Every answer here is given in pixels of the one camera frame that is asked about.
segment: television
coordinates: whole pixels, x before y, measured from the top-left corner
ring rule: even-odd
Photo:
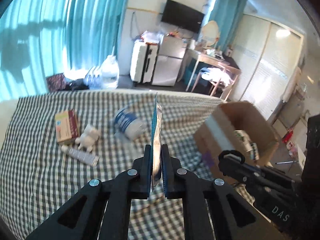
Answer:
[[[198,33],[203,17],[204,14],[202,12],[184,4],[167,0],[161,21]]]

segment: white lettering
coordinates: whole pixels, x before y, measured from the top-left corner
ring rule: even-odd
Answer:
[[[277,206],[275,206],[275,208],[273,209],[273,214],[276,214],[277,212],[278,212],[278,207]]]
[[[288,220],[288,218],[289,218],[289,215],[286,215],[282,221],[286,222]]]
[[[283,215],[283,211],[281,212],[281,213],[279,213],[278,215],[277,215],[277,217],[282,217],[282,215]]]

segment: ceiling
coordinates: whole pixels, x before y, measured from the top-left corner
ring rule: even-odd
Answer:
[[[307,14],[297,0],[249,0],[257,15],[278,21],[305,35],[307,50],[320,55],[320,40]]]

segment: curtain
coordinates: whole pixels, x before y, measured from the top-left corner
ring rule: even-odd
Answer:
[[[47,92],[45,77],[100,65],[127,0],[13,0],[0,18],[0,101]]]
[[[209,21],[216,21],[220,31],[217,47],[225,51],[232,43],[247,0],[216,0]]]

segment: blue label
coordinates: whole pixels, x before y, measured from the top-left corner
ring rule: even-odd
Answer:
[[[119,127],[119,130],[124,133],[130,123],[136,120],[137,117],[133,114],[128,112],[126,109],[122,109],[116,115],[114,119],[114,124]]]

